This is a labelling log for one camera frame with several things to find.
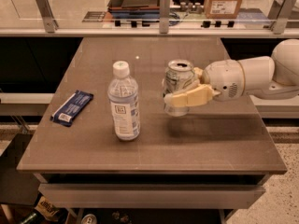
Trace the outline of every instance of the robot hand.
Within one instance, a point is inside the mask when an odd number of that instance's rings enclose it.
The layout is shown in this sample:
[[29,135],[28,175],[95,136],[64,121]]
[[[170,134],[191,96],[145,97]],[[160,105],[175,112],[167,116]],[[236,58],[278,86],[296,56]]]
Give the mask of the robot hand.
[[214,99],[234,100],[242,95],[261,99],[288,99],[299,93],[299,40],[279,43],[271,57],[214,62],[205,70],[184,60],[169,63],[164,84],[166,109],[205,105]]

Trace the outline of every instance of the brown box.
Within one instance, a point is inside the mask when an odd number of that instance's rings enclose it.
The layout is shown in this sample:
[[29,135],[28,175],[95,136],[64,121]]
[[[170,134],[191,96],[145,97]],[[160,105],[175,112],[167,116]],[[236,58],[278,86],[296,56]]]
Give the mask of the brown box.
[[205,0],[204,8],[208,19],[235,19],[242,0]]

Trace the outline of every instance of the speckled floor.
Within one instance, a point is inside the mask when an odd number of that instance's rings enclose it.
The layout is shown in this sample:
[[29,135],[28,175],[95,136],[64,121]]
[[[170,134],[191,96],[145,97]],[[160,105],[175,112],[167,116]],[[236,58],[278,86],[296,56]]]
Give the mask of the speckled floor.
[[[266,193],[250,208],[237,210],[227,224],[299,223],[299,127],[267,127],[288,167],[285,175],[273,175]],[[18,132],[17,126],[0,125],[1,148]]]

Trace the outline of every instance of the plastic water bottle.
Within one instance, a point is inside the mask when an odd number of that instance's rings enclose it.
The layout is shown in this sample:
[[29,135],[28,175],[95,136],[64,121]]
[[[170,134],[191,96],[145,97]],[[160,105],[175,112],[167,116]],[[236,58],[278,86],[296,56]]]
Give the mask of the plastic water bottle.
[[120,140],[133,140],[140,133],[138,85],[130,76],[129,64],[113,64],[114,78],[108,87],[114,130]]

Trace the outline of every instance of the silver can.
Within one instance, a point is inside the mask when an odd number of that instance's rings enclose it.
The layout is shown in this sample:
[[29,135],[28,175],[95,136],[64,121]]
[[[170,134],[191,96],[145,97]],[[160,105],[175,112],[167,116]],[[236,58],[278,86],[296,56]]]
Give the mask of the silver can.
[[[168,63],[164,78],[164,96],[186,89],[196,80],[193,64],[187,60],[173,60]],[[165,105],[165,113],[170,116],[179,117],[188,113],[188,107],[172,107]]]
[[96,224],[96,223],[97,223],[97,219],[94,214],[88,214],[81,220],[81,224]]

